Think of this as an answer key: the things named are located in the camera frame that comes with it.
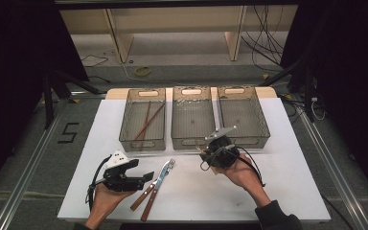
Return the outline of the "aluminium floor rail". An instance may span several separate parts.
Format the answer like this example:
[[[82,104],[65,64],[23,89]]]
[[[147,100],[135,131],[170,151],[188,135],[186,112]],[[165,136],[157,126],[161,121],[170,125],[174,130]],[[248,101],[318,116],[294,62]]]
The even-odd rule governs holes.
[[[368,218],[365,215],[364,209],[349,185],[346,177],[343,175],[342,170],[337,166],[330,149],[325,143],[316,125],[311,122],[302,108],[297,108],[296,111],[299,113],[299,119],[302,121],[305,129],[308,131],[308,134],[313,141],[315,148],[340,195],[341,200],[345,204],[346,209],[356,227],[356,230],[368,230]]]
[[[35,144],[31,155],[25,160],[26,165],[22,168],[22,173],[15,180],[14,187],[11,190],[0,190],[0,200],[5,200],[5,205],[0,211],[0,230],[8,230],[67,104],[67,100],[59,100],[55,105],[53,120],[49,125],[45,125],[45,128],[42,129],[39,135],[35,136],[38,142]]]

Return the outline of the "wooden-handled metal fork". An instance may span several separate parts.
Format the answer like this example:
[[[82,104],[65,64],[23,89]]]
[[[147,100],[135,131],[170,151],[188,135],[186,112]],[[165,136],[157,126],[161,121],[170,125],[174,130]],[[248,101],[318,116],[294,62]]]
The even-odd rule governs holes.
[[[172,169],[173,169],[173,166],[174,166],[174,164],[175,164],[175,160],[174,159],[170,159],[172,162],[173,162],[173,165],[171,166],[171,171],[172,171]],[[135,211],[138,207],[139,207],[139,205],[144,201],[145,199],[143,198],[143,194],[141,194],[136,200],[135,200],[135,202],[130,206],[130,209],[132,210],[132,211]]]

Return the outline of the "light wooden desk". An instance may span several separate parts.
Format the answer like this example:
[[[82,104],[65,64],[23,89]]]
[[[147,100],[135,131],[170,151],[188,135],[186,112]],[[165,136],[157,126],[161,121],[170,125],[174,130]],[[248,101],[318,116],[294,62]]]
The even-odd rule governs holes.
[[[222,32],[229,58],[238,59],[241,33],[290,29],[295,5],[62,10],[72,35],[110,35],[117,58],[127,60],[136,34]]]

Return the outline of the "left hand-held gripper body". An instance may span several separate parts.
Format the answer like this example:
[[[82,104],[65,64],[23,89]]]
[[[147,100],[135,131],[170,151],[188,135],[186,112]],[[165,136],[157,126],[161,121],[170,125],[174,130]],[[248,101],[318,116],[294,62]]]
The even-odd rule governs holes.
[[[115,192],[131,192],[142,190],[143,177],[128,177],[127,164],[130,160],[125,154],[116,150],[104,164],[104,185]]]

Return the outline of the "wooden-handled metal knife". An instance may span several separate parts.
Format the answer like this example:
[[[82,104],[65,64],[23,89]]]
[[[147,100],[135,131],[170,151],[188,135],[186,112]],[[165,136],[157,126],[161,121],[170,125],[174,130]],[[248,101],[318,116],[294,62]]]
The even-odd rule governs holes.
[[[163,165],[163,168],[158,175],[157,179],[152,182],[149,187],[144,191],[143,198],[149,197],[148,203],[144,209],[144,212],[141,216],[141,221],[146,221],[148,219],[148,216],[150,214],[151,207],[154,203],[154,200],[156,199],[156,196],[158,194],[158,191],[164,181],[164,178],[170,173],[171,166],[173,165],[173,162],[169,160]]]

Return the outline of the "smoky clear plastic bin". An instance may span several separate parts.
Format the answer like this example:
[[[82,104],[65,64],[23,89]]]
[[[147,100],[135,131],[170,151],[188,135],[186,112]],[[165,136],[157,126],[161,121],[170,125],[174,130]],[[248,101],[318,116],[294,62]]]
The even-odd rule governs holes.
[[[165,103],[148,126],[145,139],[134,141],[135,136],[144,125],[149,101],[151,108],[149,117]],[[126,106],[121,125],[119,141],[126,152],[130,151],[158,151],[166,148],[166,89],[165,88],[133,88],[129,89],[126,97]]]
[[[208,86],[177,86],[172,91],[172,147],[204,149],[216,129],[211,89]]]
[[[221,86],[218,88],[221,124],[235,129],[227,137],[245,149],[262,149],[270,137],[254,86]]]

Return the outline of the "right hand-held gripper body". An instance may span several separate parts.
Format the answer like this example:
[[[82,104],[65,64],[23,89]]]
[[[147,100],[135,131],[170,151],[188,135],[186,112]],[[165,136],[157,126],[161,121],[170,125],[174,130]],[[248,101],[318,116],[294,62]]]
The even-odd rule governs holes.
[[[207,147],[200,154],[202,162],[209,167],[222,169],[231,167],[240,154],[227,134],[236,129],[236,126],[223,127],[207,136],[205,138]]]

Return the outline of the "person's right hand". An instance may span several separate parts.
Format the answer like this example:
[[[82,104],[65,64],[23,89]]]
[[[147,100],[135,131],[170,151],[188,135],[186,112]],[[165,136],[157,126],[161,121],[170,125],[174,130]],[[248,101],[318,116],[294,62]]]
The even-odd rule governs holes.
[[[250,167],[251,160],[241,154],[240,158],[229,168],[216,168],[217,173],[223,173],[235,185],[246,190],[253,198],[258,208],[263,208],[271,203],[257,174]]]

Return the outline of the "black metal stand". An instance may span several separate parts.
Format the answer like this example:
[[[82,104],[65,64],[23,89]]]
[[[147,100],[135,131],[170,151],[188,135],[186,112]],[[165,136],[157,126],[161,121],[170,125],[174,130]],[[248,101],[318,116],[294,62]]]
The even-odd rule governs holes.
[[[82,80],[78,80],[72,75],[60,70],[48,72],[43,77],[42,81],[46,111],[45,128],[48,128],[55,119],[52,92],[55,92],[61,100],[68,100],[71,97],[71,91],[66,85],[67,82],[72,82],[74,85],[79,86],[80,88],[85,89],[94,95],[105,94],[105,91],[93,87]]]
[[[287,76],[291,76],[287,84],[287,90],[290,93],[298,93],[301,89],[304,90],[304,112],[311,122],[314,121],[312,111],[312,98],[313,95],[313,76],[310,73],[308,61],[304,57],[300,57],[296,62],[289,67],[275,75],[270,77],[261,83],[261,86],[269,86]]]

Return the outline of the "person's left hand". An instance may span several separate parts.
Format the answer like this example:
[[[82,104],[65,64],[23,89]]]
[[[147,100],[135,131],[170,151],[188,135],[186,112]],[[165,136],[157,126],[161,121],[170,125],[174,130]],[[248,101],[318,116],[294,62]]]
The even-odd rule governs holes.
[[[98,185],[96,187],[89,220],[96,222],[103,221],[126,197],[133,194],[134,192],[115,192],[108,189],[104,184]]]

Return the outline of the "white table cover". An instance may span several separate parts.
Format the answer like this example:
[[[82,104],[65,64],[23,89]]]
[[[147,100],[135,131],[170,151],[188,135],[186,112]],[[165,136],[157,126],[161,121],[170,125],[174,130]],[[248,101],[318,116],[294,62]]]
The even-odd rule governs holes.
[[[103,100],[80,156],[57,217],[81,221],[89,215],[85,203],[88,185],[99,164],[122,146],[119,132],[125,110],[124,100]],[[280,100],[266,98],[261,106],[270,137],[263,149],[250,151],[261,171],[264,190],[276,199],[282,210],[303,222],[328,221],[330,215],[318,192],[306,159]],[[128,176],[159,173],[163,164],[175,160],[149,212],[148,222],[250,222],[255,221],[255,204],[241,188],[225,176],[205,172],[196,150],[175,151],[171,144],[164,151],[127,154],[139,159]]]

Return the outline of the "black curtain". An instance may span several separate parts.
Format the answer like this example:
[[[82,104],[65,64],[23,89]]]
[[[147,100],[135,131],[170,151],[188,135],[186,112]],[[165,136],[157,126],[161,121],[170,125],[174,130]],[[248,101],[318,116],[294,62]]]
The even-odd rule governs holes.
[[[0,170],[51,70],[87,79],[55,0],[0,0]]]
[[[298,0],[281,61],[303,54],[323,15],[310,57],[317,92],[350,153],[368,178],[368,0]]]

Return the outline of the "yellow tape roll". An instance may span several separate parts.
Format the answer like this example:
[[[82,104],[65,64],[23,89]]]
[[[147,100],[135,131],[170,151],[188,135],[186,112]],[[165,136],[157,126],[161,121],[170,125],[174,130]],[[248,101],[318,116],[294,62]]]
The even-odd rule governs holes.
[[[151,69],[148,66],[138,66],[134,69],[134,74],[138,77],[145,77],[151,73]]]

